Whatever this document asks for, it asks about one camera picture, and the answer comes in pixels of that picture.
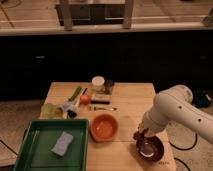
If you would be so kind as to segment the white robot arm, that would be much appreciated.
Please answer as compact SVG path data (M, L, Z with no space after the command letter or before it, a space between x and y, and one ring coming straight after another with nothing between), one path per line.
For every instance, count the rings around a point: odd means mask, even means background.
M176 85L157 93L152 107L143 114L140 133L153 137L173 120L196 132L213 144L213 116L192 105L193 93L184 85Z

